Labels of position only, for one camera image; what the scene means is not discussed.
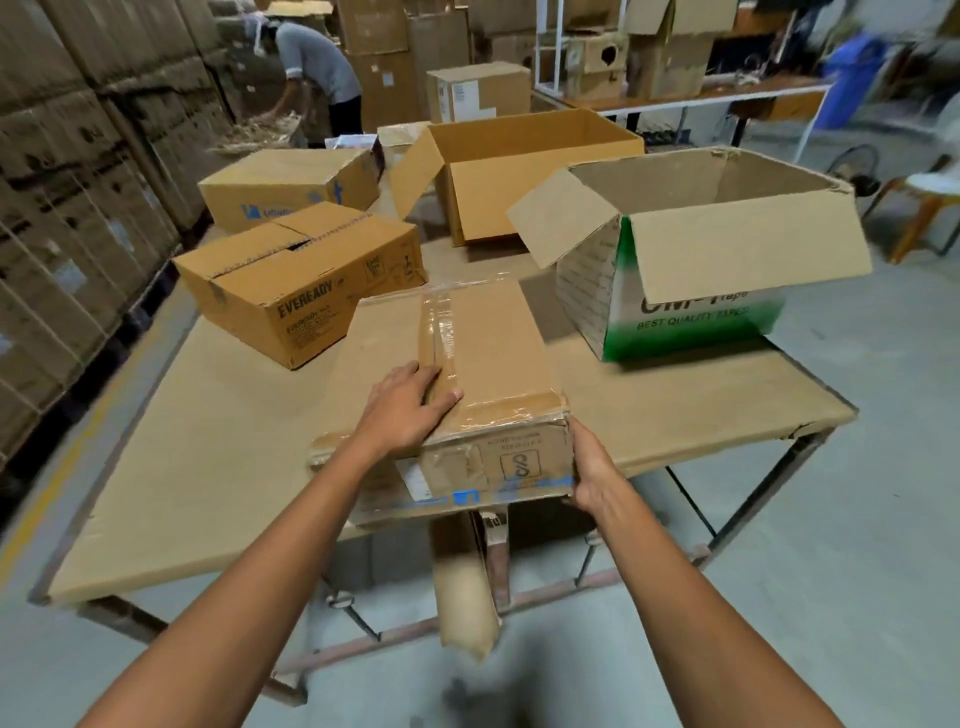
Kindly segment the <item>person's right forearm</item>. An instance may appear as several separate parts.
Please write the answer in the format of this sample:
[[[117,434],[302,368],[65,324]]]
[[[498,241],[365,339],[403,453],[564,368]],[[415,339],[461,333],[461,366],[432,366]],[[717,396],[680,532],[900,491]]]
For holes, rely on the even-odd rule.
[[[683,728],[845,728],[691,564],[626,480],[582,481]]]

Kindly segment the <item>stack of large brown boxes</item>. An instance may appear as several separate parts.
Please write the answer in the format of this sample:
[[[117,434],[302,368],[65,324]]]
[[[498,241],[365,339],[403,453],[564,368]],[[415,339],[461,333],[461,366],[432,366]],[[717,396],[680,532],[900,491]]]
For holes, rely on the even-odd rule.
[[[472,61],[461,0],[335,0],[339,37],[362,87],[362,122],[379,127],[430,119],[427,73]]]

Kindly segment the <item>blue plastic bin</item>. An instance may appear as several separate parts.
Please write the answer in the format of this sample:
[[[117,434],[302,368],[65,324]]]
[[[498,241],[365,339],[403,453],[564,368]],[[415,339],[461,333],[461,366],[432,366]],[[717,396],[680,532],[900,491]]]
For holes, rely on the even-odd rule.
[[[816,130],[841,129],[853,119],[884,66],[888,48],[881,35],[861,32],[822,61],[821,76],[832,85],[817,114]]]

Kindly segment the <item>taped brown cardboard box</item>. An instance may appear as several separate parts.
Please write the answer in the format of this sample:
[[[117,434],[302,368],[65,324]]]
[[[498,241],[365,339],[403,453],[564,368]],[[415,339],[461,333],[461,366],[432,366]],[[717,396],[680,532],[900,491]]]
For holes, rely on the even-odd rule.
[[[372,387],[416,359],[438,366],[434,395],[464,396],[425,443],[365,476],[355,528],[569,495],[570,405],[515,279],[425,286],[362,299],[338,346],[307,466],[350,434]]]

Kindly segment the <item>open plain brown cardboard box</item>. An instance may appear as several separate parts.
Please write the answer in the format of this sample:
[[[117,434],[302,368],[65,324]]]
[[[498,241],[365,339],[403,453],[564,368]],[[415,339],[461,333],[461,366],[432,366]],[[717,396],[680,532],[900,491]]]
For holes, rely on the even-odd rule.
[[[640,136],[585,108],[432,124],[390,171],[391,197],[406,219],[434,187],[463,247],[515,235],[509,209],[561,168],[644,153]]]

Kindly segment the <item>plastic chair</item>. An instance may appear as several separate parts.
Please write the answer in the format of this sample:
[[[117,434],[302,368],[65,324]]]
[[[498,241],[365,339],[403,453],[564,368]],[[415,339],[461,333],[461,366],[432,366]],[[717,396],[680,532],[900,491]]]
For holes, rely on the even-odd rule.
[[[888,263],[897,265],[917,248],[924,233],[942,210],[960,208],[960,155],[944,154],[926,172],[890,179],[872,198],[862,219],[865,220],[892,192],[918,200],[917,214],[906,225],[886,257]]]

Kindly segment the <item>person's left hand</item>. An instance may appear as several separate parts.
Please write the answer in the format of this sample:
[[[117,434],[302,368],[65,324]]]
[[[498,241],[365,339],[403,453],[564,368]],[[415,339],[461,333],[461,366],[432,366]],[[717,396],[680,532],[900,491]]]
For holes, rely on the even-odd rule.
[[[421,435],[420,407],[446,392],[428,394],[440,372],[438,366],[422,366],[417,360],[390,370],[370,390],[349,443],[375,459],[424,443],[428,435]]]

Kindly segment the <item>worn box with hole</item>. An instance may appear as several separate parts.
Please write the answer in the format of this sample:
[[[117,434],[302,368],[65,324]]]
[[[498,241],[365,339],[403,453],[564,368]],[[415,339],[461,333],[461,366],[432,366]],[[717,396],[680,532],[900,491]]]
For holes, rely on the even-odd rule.
[[[629,36],[619,30],[577,31],[562,42],[562,96],[594,101],[618,98],[627,75]]]

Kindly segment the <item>open white green cardboard box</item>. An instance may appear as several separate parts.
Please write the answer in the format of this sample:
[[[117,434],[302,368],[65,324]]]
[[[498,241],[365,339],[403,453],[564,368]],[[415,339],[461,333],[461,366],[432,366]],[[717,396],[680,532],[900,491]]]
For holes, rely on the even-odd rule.
[[[732,147],[570,165],[508,217],[604,362],[762,339],[793,289],[873,271],[849,183]]]

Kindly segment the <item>black floor fan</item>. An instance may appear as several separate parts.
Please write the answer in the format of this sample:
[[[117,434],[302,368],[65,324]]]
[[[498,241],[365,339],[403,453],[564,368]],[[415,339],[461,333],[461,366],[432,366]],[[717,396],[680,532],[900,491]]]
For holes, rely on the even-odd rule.
[[[839,154],[824,173],[850,184],[856,198],[872,198],[882,186],[878,176],[880,162],[880,149],[873,144],[863,143]]]

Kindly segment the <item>closed brown box black print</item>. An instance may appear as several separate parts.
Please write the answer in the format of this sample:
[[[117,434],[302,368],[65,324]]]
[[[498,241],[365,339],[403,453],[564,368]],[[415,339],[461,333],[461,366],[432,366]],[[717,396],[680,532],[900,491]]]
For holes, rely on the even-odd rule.
[[[287,370],[347,335],[365,298],[426,285],[413,224],[320,202],[174,259],[200,313]]]

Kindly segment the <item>brown box blue print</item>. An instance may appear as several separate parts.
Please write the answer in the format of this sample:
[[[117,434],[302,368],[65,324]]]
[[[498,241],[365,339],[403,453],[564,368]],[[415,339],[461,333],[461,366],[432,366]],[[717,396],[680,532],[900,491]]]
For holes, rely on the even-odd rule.
[[[198,183],[216,226],[230,234],[327,202],[366,211],[380,196],[378,164],[364,149],[267,149]]]

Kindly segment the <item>metal frame work table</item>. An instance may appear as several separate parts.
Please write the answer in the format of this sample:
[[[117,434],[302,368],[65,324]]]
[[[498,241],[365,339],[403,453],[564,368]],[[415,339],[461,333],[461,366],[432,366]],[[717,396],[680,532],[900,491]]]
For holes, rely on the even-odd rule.
[[[561,309],[553,273],[517,241],[469,249],[438,238],[421,250],[435,285],[520,282],[573,414],[626,477],[789,442],[734,515],[732,533],[858,417],[770,343],[601,363]],[[340,348],[284,370],[199,319],[107,456],[30,598],[123,647],[146,645],[163,621],[130,597],[221,571],[306,484],[307,449],[327,427],[323,398]]]

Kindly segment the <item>white metal table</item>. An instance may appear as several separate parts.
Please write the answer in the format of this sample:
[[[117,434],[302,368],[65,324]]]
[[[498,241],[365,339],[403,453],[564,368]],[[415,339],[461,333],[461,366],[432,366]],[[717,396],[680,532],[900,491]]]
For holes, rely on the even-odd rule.
[[[751,122],[804,122],[793,155],[798,164],[836,79],[780,74],[736,83],[735,75],[721,74],[706,77],[699,94],[671,100],[567,99],[551,85],[539,83],[532,90],[531,105],[535,112],[594,112],[660,150],[683,145],[739,147]]]

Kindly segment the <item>closed box white label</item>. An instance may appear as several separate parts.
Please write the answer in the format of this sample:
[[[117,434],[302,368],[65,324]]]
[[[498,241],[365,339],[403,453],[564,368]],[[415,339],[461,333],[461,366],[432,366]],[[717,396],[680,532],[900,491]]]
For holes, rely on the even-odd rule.
[[[427,71],[426,91],[433,124],[520,116],[532,111],[531,70],[505,61]]]

